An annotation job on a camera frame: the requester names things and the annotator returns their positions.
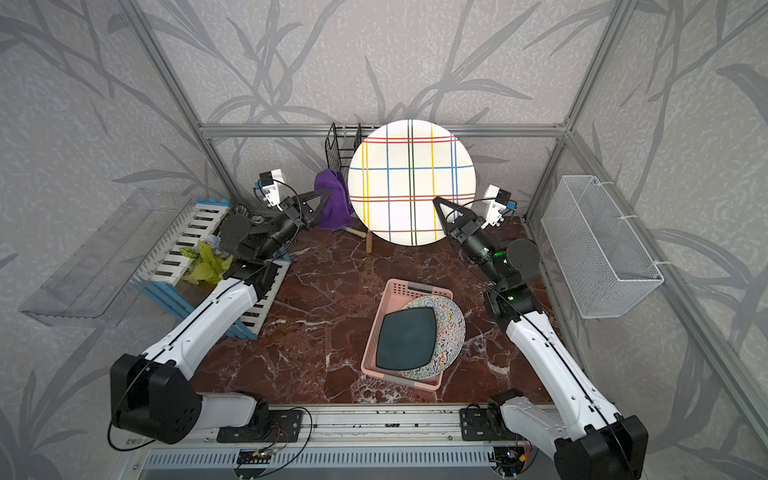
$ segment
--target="red marble surface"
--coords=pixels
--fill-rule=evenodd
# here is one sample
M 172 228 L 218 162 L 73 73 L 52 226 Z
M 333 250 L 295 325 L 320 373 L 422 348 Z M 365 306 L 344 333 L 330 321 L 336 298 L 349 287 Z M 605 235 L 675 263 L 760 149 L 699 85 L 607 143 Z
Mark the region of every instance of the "red marble surface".
M 497 241 L 525 236 L 517 218 L 487 231 Z M 532 402 L 551 401 L 522 353 L 485 314 L 482 286 L 447 240 L 404 247 L 374 237 L 367 254 L 365 241 L 351 233 L 314 229 L 298 236 L 290 256 L 293 264 L 259 339 L 222 338 L 192 378 L 198 392 L 244 391 L 271 403 L 470 403 L 514 387 Z M 360 370 L 390 278 L 450 289 L 465 315 L 464 348 L 436 392 Z M 531 290 L 552 317 L 542 281 Z

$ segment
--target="purple towel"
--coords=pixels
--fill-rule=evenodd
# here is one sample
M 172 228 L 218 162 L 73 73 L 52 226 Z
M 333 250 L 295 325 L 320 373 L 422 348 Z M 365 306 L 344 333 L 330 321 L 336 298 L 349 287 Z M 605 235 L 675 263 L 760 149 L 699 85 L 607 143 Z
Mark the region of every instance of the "purple towel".
M 315 190 L 318 188 L 327 188 L 330 191 L 330 198 L 323 208 L 317 226 L 324 230 L 338 230 L 346 227 L 352 218 L 352 204 L 349 202 L 349 195 L 344 186 L 344 176 L 341 172 L 323 170 L 315 177 Z

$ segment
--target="gray wall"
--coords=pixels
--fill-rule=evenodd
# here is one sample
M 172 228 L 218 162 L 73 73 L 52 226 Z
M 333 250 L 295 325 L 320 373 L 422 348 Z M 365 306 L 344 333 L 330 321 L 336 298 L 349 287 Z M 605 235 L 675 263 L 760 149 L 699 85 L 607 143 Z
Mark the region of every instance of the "gray wall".
M 766 2 L 639 8 L 576 125 L 763 389 L 766 45 Z M 570 152 L 559 168 L 556 179 L 584 173 Z M 578 317 L 542 213 L 534 229 L 567 312 L 561 321 L 592 379 L 648 427 L 648 476 L 768 478 L 766 453 L 660 292 L 619 319 Z
M 614 0 L 141 0 L 204 123 L 562 122 Z M 524 207 L 552 140 L 464 139 L 485 191 L 494 177 Z M 250 197 L 281 167 L 311 187 L 320 139 L 221 141 Z
M 105 478 L 108 368 L 174 324 L 49 328 L 21 303 L 138 186 L 223 188 L 113 2 L 0 5 L 0 478 Z

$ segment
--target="white plate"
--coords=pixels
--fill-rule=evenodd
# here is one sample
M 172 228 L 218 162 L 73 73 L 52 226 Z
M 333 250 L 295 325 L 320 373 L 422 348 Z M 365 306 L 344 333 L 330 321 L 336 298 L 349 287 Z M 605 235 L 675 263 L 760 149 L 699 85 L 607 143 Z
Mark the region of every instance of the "white plate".
M 349 198 L 376 235 L 400 245 L 442 239 L 434 197 L 475 199 L 475 167 L 462 142 L 439 125 L 399 120 L 370 134 L 349 165 Z

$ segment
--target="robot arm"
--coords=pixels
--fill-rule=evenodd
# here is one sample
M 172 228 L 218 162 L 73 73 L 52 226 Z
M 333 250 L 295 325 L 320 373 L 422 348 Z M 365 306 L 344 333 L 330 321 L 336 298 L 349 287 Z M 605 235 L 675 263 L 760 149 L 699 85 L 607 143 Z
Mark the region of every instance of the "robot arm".
M 260 184 L 270 203 L 279 200 L 277 185 L 264 177 Z M 313 210 L 307 201 L 317 197 L 321 199 Z M 621 416 L 554 334 L 527 285 L 540 275 L 536 246 L 517 239 L 499 250 L 485 234 L 485 227 L 498 226 L 503 214 L 515 207 L 509 193 L 497 187 L 492 186 L 486 197 L 492 198 L 485 200 L 488 220 L 441 197 L 433 202 L 450 241 L 459 244 L 491 283 L 492 291 L 484 293 L 488 314 L 531 363 L 561 415 L 556 419 L 511 390 L 490 399 L 492 425 L 529 439 L 554 459 L 562 478 L 639 479 L 647 445 L 645 428 L 637 417 Z M 237 262 L 208 298 L 163 339 L 141 356 L 123 355 L 115 362 L 110 371 L 113 425 L 169 444 L 198 429 L 255 428 L 253 397 L 201 395 L 189 380 L 214 343 L 271 287 L 276 267 L 270 259 L 299 230 L 314 225 L 327 198 L 324 190 L 288 197 L 277 205 L 281 215 L 265 225 L 252 225 L 243 215 L 227 218 L 221 245 Z
M 307 203 L 320 197 L 313 209 Z M 189 380 L 216 341 L 272 286 L 271 261 L 299 230 L 317 221 L 328 191 L 279 203 L 266 225 L 232 215 L 221 226 L 221 246 L 237 258 L 214 291 L 182 323 L 140 356 L 125 354 L 110 369 L 111 424 L 173 444 L 193 430 L 255 426 L 257 401 L 239 393 L 198 394 Z
M 433 203 L 445 234 L 491 282 L 491 291 L 483 294 L 486 311 L 531 363 L 562 418 L 512 390 L 491 398 L 492 424 L 503 423 L 533 442 L 554 459 L 562 478 L 639 479 L 646 429 L 636 416 L 622 417 L 595 388 L 541 312 L 527 285 L 540 275 L 536 246 L 517 239 L 500 250 L 485 234 L 483 228 L 498 225 L 501 209 L 509 205 L 508 193 L 496 187 L 486 197 L 495 197 L 487 200 L 491 222 L 441 197 Z

